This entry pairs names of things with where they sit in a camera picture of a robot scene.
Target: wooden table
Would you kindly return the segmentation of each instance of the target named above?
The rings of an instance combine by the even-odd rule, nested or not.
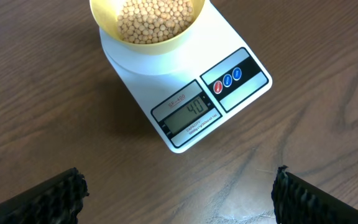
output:
[[[0,202],[77,167],[80,223],[274,223],[286,164],[358,209],[358,1],[213,3],[273,88],[174,154],[104,56],[88,1],[0,0]]]

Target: yellow bowl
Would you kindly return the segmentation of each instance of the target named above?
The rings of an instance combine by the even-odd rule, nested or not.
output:
[[[121,39],[121,34],[118,32],[117,27],[117,16],[125,1],[126,0],[89,0],[89,3],[91,4],[92,15],[102,30],[112,38],[120,41],[127,48],[148,55],[164,54],[180,46],[188,37],[189,30],[197,21],[202,9],[206,3],[209,2],[209,0],[191,0],[194,8],[193,23],[176,37],[156,44],[132,44]]]

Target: bowl rim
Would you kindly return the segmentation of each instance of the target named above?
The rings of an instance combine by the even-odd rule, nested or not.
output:
[[[98,21],[97,21],[96,18],[95,18],[94,12],[93,12],[92,1],[94,1],[94,0],[89,0],[89,4],[90,4],[90,6],[91,6],[92,16],[93,16],[93,19],[96,21],[96,23],[99,25]],[[177,35],[177,36],[172,37],[171,39],[164,40],[163,42],[159,42],[159,43],[154,43],[154,44],[133,44],[133,43],[125,42],[125,41],[123,41],[123,40],[121,40],[121,39],[116,39],[115,37],[112,37],[108,32],[106,32],[105,30],[103,30],[103,28],[101,28],[100,26],[99,26],[99,27],[100,27],[103,31],[105,31],[108,36],[110,36],[110,37],[113,38],[114,40],[120,41],[120,42],[123,43],[123,44],[127,44],[127,45],[130,45],[130,46],[136,46],[136,47],[154,47],[154,46],[158,46],[158,45],[161,45],[161,44],[166,44],[166,43],[168,43],[168,42],[170,42],[170,41],[173,41],[173,40],[175,40],[175,39],[178,39],[179,37],[181,37],[182,35],[184,35],[185,32],[187,32],[191,27],[193,27],[193,26],[194,26],[194,23],[196,23],[196,22],[199,20],[198,18],[200,17],[201,13],[203,12],[203,9],[205,8],[205,5],[207,4],[207,2],[209,2],[209,0],[204,0],[204,4],[203,4],[203,7],[201,8],[200,14],[198,14],[198,16],[197,16],[197,18],[194,20],[194,22],[191,23],[191,25],[190,25],[189,27],[187,27],[187,29],[185,29],[185,31],[183,31],[182,33],[180,33],[180,34]]]

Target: digital kitchen scale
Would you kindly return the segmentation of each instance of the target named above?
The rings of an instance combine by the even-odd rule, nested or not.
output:
[[[208,3],[188,40],[163,55],[133,52],[100,30],[111,65],[169,149],[186,151],[272,86],[249,46]]]

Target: red button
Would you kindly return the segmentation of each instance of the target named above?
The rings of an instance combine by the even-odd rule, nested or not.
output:
[[[214,84],[214,92],[220,94],[222,92],[223,84],[221,81],[216,81]]]

